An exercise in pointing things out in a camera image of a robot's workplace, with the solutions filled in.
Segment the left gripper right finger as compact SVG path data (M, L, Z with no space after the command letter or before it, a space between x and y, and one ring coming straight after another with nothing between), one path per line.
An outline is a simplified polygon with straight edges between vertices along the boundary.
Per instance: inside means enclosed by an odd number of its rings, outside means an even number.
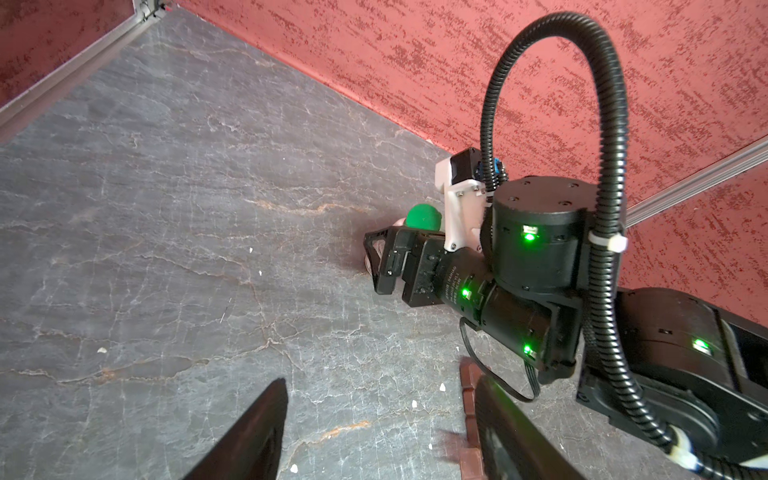
M573 467L492 379L475 387L475 417L489 479L581 479Z

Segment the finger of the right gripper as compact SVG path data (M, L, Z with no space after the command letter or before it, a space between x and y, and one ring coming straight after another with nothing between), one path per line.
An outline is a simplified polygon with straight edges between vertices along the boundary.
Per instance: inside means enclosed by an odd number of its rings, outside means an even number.
M384 228L368 232L364 235L363 246L366 259L370 266L370 274L374 288L390 287L390 275L381 270L382 262L386 259L386 256L383 253L379 253L375 248L376 242L386 242L388 232L389 228Z

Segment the white pill bottle green cap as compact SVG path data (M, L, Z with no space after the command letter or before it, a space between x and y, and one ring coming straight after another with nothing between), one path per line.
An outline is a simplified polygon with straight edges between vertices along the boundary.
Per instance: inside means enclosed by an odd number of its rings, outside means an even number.
M420 203L412 207L404 218L397 220L394 226L440 231L442 214L432 205Z

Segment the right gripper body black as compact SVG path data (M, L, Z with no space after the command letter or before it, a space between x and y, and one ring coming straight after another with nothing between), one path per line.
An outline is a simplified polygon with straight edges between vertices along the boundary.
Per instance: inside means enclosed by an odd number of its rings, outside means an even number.
M444 248L445 235L409 227L374 233L374 290L390 295L399 279L410 307L445 304L474 327L498 314L498 285L484 257L470 247Z

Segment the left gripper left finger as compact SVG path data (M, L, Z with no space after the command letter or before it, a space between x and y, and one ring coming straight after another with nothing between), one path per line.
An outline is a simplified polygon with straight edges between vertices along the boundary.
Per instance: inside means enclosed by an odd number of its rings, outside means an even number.
M288 404L286 380L278 378L185 479L276 479Z

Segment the brown weekly pill organizer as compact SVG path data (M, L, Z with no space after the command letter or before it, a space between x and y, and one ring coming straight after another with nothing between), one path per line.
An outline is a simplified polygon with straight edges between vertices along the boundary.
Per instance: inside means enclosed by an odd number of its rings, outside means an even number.
M459 364L462 401L465 414L466 440L459 450L459 466L463 480L485 480L480 435L476 418L475 390L483 377L481 369L469 357Z

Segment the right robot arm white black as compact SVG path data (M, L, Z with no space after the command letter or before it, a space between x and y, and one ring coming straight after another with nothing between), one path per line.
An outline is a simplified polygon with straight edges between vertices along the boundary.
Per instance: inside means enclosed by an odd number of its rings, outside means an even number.
M625 412L587 319L586 238L597 189L575 179L527 177L491 203L468 180L450 195L492 212L484 255L437 231L391 226L366 234L375 291L405 283L412 307L446 304L468 326L520 356L542 384L579 376L578 401L627 433ZM690 294L620 290L617 335L647 402L701 454L767 473L767 331Z

